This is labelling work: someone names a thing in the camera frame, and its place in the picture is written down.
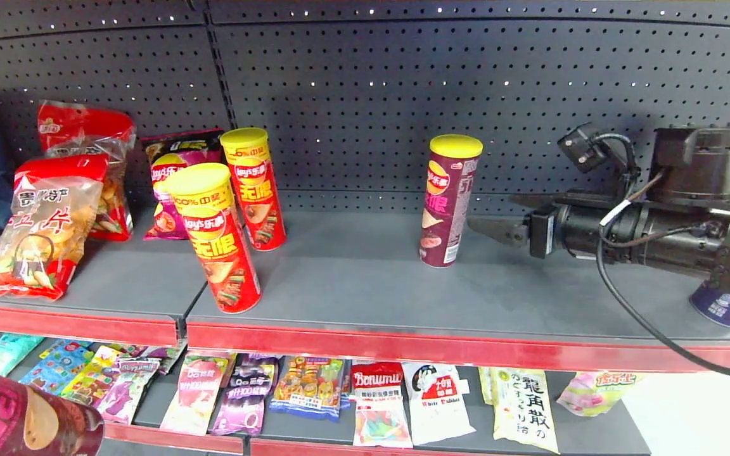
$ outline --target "pegboard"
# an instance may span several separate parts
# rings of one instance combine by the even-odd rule
[[[186,0],[0,1],[0,38],[201,23]]]
[[[128,113],[139,136],[229,125],[203,27],[132,28],[0,40],[0,125],[17,161],[40,153],[43,98]],[[150,181],[130,156],[127,186]]]
[[[730,28],[577,20],[240,24],[217,29],[240,125],[265,127],[278,184],[422,193],[428,142],[485,144],[478,194],[599,187],[556,140],[730,122]]]

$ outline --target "purple chip can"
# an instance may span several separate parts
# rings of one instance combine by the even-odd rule
[[[730,293],[723,293],[706,281],[689,297],[689,302],[704,317],[730,328]]]

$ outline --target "black cable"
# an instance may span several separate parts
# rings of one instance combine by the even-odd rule
[[[645,320],[644,317],[642,317],[641,314],[632,307],[632,305],[626,300],[626,298],[623,297],[621,292],[618,291],[618,289],[610,279],[608,271],[606,270],[605,259],[603,259],[603,257],[605,257],[605,243],[602,242],[602,239],[605,239],[608,236],[610,226],[612,222],[617,219],[617,217],[618,216],[614,217],[610,223],[599,227],[599,242],[596,245],[596,266],[597,269],[599,269],[599,275],[602,277],[602,282],[605,283],[605,286],[612,293],[613,297],[616,298],[616,300],[621,304],[621,307],[624,308],[625,311],[627,311],[627,314],[634,318],[634,320],[636,320],[638,324],[641,325],[641,327],[646,329],[647,332],[652,334],[652,337],[656,338],[665,346],[672,349],[673,352],[686,358],[686,360],[692,361],[699,366],[706,367],[706,369],[709,369],[711,371],[730,376],[730,367],[724,367],[719,364],[712,363],[711,361],[704,360],[704,358],[701,358],[698,355],[689,352],[689,350],[684,349],[677,343],[674,343],[674,341],[672,341],[670,338],[664,336],[662,332],[658,331],[658,329],[655,328],[655,326],[652,326],[649,321]]]

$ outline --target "pink snack bag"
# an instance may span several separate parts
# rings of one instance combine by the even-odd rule
[[[176,395],[162,418],[160,429],[205,435],[227,364],[225,358],[185,355]]]
[[[145,234],[145,239],[188,239],[185,222],[165,190],[165,180],[181,168],[220,162],[224,154],[218,141],[221,133],[223,130],[217,129],[142,139],[151,165],[154,197],[159,201],[154,209],[154,226]]]

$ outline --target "white packaging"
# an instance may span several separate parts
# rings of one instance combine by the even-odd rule
[[[411,406],[413,445],[474,433],[463,395],[469,383],[449,364],[402,363]]]

